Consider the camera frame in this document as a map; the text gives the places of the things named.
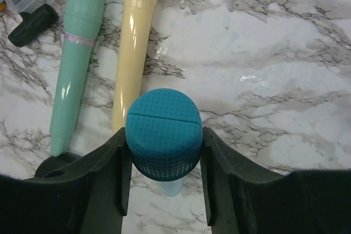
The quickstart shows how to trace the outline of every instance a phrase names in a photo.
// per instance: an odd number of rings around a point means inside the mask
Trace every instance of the mint green microphone handle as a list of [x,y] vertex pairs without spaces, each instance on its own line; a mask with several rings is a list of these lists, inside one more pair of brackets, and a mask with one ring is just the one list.
[[104,0],[67,0],[64,45],[50,124],[50,152],[67,151],[77,123],[89,59],[103,19]]
[[92,47],[64,40],[50,126],[53,156],[67,150],[75,131],[91,52]]

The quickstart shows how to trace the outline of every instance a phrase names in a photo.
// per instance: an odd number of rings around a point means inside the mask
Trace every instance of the pink patterned band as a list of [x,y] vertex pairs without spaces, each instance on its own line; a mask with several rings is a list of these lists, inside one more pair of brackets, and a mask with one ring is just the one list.
[[77,44],[84,45],[84,46],[88,46],[88,47],[94,46],[94,41],[92,39],[82,38],[80,36],[76,36],[76,35],[70,34],[68,32],[64,33],[64,39],[66,39],[70,42],[77,43]]

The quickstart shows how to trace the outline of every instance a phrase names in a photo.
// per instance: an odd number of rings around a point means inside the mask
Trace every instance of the cream toy microphone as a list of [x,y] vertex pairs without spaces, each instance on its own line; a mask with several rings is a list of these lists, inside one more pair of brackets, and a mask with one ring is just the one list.
[[129,107],[140,95],[152,15],[157,0],[124,0],[112,128],[126,124]]

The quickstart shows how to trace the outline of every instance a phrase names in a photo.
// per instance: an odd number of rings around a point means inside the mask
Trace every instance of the gray marble veining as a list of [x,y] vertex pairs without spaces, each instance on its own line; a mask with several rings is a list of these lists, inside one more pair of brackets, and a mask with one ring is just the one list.
[[[53,7],[63,14],[66,0]],[[70,151],[81,155],[112,134],[111,111],[123,0],[106,0]],[[60,64],[60,21],[27,47],[0,16],[0,173],[33,176],[49,156],[49,124]],[[189,95],[203,125],[279,173],[351,168],[349,0],[159,0],[142,92]],[[133,170],[123,233],[210,233],[199,166],[181,195],[162,197]]]

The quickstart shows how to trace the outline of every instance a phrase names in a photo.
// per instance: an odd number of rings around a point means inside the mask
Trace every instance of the blue microphone head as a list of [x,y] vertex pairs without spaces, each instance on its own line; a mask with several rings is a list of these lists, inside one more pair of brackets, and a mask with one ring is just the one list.
[[200,159],[200,113],[177,90],[151,90],[130,107],[126,139],[133,163],[142,174],[163,182],[180,179]]

